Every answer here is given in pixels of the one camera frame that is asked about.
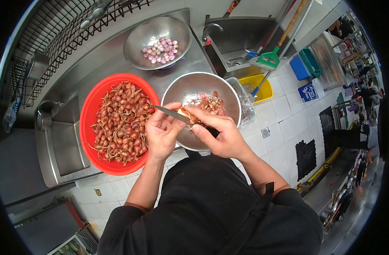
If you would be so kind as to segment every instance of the faucet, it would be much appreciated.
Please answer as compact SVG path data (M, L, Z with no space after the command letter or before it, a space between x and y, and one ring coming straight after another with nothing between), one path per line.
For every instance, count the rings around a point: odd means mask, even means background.
M205 43L205 42L207 41L206 32L207 32L207 29L208 29L209 27L211 27L211 26L216 26L216 27L218 27L218 28L220 29L220 31L223 31L223 28L222 28L219 24L217 24L217 23L210 23L210 24L207 24L207 25L204 27L204 29L203 29L203 35L202 35L202 37L201 37L201 41L202 41L203 43Z

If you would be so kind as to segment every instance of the green mop head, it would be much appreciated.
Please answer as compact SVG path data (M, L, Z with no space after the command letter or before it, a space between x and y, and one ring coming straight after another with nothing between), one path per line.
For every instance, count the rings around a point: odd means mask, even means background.
M275 46L272 52L261 54L259 57L254 57L248 62L251 65L257 66L267 71L274 71L279 65L279 58L276 55L279 47Z

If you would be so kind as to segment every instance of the black rubber mat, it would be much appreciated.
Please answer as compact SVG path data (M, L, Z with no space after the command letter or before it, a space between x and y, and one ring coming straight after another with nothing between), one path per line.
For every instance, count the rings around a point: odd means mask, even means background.
M316 167L315 140L304 143L304 140L295 145L296 164L298 166L298 181L304 178Z
M336 150L337 146L327 139L329 132L335 130L335 121L333 119L332 108L329 106L319 114L321 118L323 141L325 144L325 159L328 159Z

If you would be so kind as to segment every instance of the floor drain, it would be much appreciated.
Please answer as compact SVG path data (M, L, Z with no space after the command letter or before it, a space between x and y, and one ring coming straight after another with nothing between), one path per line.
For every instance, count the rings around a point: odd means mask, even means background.
M263 130L261 130L261 133L263 134L263 138L266 138L269 136L269 129L264 128Z
M242 65L243 63L241 63L240 61L234 61L233 62L233 66L236 67L236 66L240 66Z

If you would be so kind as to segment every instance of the person's left hand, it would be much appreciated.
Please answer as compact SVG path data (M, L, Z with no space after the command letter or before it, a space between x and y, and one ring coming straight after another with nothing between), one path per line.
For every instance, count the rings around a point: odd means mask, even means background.
M182 103L169 103L163 107L177 110L182 107ZM186 126L186 123L156 110L146 122L149 158L156 161L167 159L174 150L177 134Z

